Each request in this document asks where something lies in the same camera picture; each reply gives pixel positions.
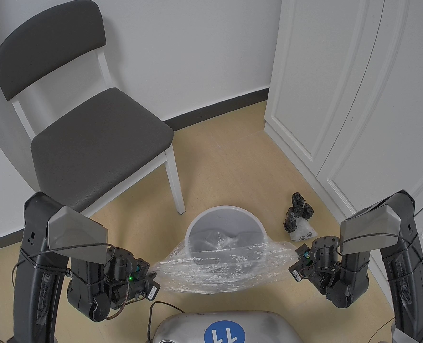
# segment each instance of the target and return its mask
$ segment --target gray chair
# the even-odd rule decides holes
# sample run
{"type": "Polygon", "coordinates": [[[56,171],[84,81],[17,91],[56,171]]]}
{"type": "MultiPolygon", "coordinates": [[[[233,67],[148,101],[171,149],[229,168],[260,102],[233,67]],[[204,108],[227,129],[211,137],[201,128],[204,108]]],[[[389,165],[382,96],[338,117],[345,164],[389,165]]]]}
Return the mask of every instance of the gray chair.
{"type": "Polygon", "coordinates": [[[113,87],[96,3],[70,1],[19,26],[0,46],[0,86],[32,139],[40,189],[86,216],[165,164],[178,213],[185,211],[173,130],[113,87]],[[95,50],[107,89],[36,134],[18,95],[38,79],[95,50]]]}

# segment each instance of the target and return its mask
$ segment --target transparent trash bag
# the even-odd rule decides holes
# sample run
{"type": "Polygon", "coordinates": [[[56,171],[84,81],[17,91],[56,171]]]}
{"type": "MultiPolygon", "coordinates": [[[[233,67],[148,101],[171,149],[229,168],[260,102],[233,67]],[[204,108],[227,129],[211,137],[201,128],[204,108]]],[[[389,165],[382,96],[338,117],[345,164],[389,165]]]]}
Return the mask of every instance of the transparent trash bag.
{"type": "Polygon", "coordinates": [[[299,217],[298,219],[296,219],[296,224],[297,228],[295,229],[295,231],[289,234],[293,242],[301,242],[302,240],[318,236],[317,232],[313,229],[313,227],[309,224],[306,219],[299,217]]]}
{"type": "Polygon", "coordinates": [[[191,235],[154,265],[156,282],[176,292],[215,294],[247,289],[291,277],[295,246],[266,234],[229,237],[212,230],[191,235]]]}

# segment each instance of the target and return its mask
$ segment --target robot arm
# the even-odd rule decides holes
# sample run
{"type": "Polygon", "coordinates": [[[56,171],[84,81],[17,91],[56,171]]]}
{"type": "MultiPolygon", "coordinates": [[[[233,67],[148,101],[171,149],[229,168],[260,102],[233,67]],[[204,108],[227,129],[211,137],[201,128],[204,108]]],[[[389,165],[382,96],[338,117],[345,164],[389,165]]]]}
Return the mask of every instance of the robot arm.
{"type": "Polygon", "coordinates": [[[423,342],[423,252],[414,210],[414,199],[399,191],[357,212],[340,224],[340,239],[320,237],[312,248],[303,244],[297,249],[299,261],[291,274],[298,282],[308,279],[335,306],[345,308],[368,289],[370,251],[380,249],[395,312],[393,342],[400,341],[397,336],[423,342]]]}
{"type": "Polygon", "coordinates": [[[125,249],[107,250],[108,231],[100,224],[41,192],[25,203],[24,218],[14,293],[14,337],[9,343],[56,341],[57,308],[66,275],[71,277],[69,303],[95,322],[140,294],[155,299],[160,286],[154,282],[156,274],[148,273],[150,265],[125,249]],[[100,245],[72,248],[90,243],[100,245]],[[47,252],[58,247],[64,250],[47,252]],[[71,269],[67,268],[69,259],[71,269]]]}

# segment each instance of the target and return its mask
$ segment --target black baseboard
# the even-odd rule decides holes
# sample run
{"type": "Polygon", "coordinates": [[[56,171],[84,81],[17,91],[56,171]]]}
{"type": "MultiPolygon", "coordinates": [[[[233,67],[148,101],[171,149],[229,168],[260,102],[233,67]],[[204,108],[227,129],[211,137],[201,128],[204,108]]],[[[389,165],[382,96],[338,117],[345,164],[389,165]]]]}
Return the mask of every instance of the black baseboard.
{"type": "Polygon", "coordinates": [[[259,103],[260,101],[267,100],[268,95],[269,88],[261,89],[252,93],[224,100],[210,106],[205,106],[185,114],[180,114],[180,116],[167,119],[164,122],[169,125],[171,129],[176,131],[178,129],[191,126],[192,124],[205,121],[206,119],[217,117],[230,111],[235,111],[236,109],[243,108],[244,106],[250,106],[252,104],[259,103]]]}
{"type": "Polygon", "coordinates": [[[0,248],[21,242],[23,233],[24,229],[21,229],[16,232],[12,232],[11,234],[5,235],[4,237],[0,237],[0,248]]]}

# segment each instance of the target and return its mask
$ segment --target floor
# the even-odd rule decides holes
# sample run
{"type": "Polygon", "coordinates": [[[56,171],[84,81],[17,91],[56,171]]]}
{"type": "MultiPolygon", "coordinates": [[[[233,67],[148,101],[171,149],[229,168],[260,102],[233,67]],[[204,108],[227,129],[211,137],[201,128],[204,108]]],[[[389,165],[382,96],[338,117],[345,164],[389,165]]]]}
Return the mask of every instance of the floor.
{"type": "MultiPolygon", "coordinates": [[[[248,209],[275,241],[289,240],[283,220],[291,194],[312,205],[310,220],[318,234],[339,235],[339,224],[287,157],[264,132],[266,102],[227,113],[175,133],[174,150],[186,213],[178,215],[163,167],[97,212],[93,219],[109,230],[108,241],[154,264],[182,241],[189,223],[203,210],[221,204],[248,209]]],[[[12,335],[12,266],[19,244],[0,249],[0,338],[12,335]]],[[[369,273],[368,291],[348,309],[337,309],[307,281],[293,278],[242,292],[180,294],[161,289],[158,300],[186,312],[267,310],[285,317],[305,343],[367,343],[393,316],[369,273]]],[[[127,306],[116,319],[93,323],[71,307],[64,283],[56,325],[59,342],[144,343],[150,303],[127,306]]],[[[171,308],[157,305],[153,328],[171,308]]],[[[390,324],[372,340],[390,341],[390,324]]]]}

